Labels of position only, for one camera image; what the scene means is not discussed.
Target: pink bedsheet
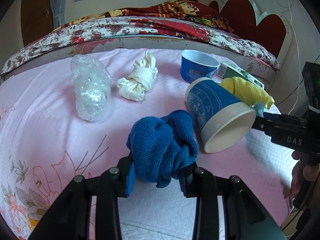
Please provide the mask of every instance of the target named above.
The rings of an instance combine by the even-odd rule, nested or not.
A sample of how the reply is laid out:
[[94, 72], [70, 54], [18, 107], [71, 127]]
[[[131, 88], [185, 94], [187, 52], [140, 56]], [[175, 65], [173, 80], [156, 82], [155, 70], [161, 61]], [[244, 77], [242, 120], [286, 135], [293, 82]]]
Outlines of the pink bedsheet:
[[[113, 88], [115, 111], [102, 124], [77, 115], [69, 82], [71, 58], [28, 70], [0, 86], [0, 212], [20, 239], [28, 238], [75, 175], [99, 176], [128, 155], [125, 143], [137, 120], [185, 109], [188, 83], [180, 76], [181, 51], [151, 53], [159, 70], [152, 90], [137, 103], [121, 98]], [[114, 81], [126, 77], [134, 61], [144, 55], [145, 49], [92, 54], [107, 66]], [[273, 106], [271, 112], [279, 111]], [[288, 193], [295, 164], [291, 153], [252, 130], [223, 152], [200, 153], [197, 163], [220, 177], [240, 176], [280, 225], [291, 211]], [[184, 198], [176, 181], [165, 189], [137, 181], [133, 195], [119, 200], [124, 239], [137, 234], [143, 239], [165, 239], [164, 235], [191, 239], [194, 208], [195, 200]], [[93, 214], [90, 239], [94, 239]]]

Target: blue paper cup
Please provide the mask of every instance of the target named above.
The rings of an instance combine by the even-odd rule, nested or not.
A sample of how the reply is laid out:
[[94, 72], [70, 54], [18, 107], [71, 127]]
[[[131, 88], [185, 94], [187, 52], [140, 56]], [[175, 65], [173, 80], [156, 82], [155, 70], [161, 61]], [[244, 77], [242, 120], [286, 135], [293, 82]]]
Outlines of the blue paper cup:
[[207, 153], [223, 151], [240, 141], [256, 118], [254, 109], [206, 77], [189, 85], [186, 101]]
[[181, 76], [188, 83], [206, 76], [220, 66], [216, 59], [197, 50], [184, 50], [181, 56]]

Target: yellow cloth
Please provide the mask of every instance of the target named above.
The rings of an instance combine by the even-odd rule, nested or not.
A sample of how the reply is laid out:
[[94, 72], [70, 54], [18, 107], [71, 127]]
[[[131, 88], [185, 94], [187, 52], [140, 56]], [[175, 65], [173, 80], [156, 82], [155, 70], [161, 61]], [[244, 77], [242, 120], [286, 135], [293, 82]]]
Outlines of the yellow cloth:
[[272, 96], [268, 95], [263, 89], [241, 77], [226, 78], [219, 85], [250, 107], [265, 102], [265, 108], [270, 109], [275, 102]]

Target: small box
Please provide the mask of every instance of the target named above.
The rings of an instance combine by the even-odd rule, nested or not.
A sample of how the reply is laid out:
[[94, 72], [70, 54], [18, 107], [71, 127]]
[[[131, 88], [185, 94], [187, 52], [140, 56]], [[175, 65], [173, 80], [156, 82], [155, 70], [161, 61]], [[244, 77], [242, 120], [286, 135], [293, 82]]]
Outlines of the small box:
[[238, 67], [237, 65], [231, 62], [221, 62], [219, 68], [217, 69], [216, 75], [222, 79], [232, 78], [232, 77], [241, 77], [246, 81], [251, 82], [256, 85], [258, 88], [264, 90], [264, 84], [257, 80], [254, 76], [250, 75], [247, 71]]

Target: plastic bag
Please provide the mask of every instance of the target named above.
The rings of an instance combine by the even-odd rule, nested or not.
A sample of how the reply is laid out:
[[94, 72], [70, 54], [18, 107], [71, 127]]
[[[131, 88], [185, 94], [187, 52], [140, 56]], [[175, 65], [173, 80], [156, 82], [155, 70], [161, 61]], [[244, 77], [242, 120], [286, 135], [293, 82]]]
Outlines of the plastic bag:
[[111, 104], [111, 76], [102, 62], [91, 56], [74, 56], [70, 82], [76, 92], [79, 116], [90, 122], [101, 121]]
[[216, 72], [216, 70], [217, 70], [217, 68], [215, 69], [215, 70], [213, 70], [213, 71], [211, 71], [211, 72], [209, 72], [207, 75], [205, 75], [205, 77], [207, 77], [207, 78], [213, 78], [213, 76], [214, 76], [214, 74], [215, 74], [215, 72]]

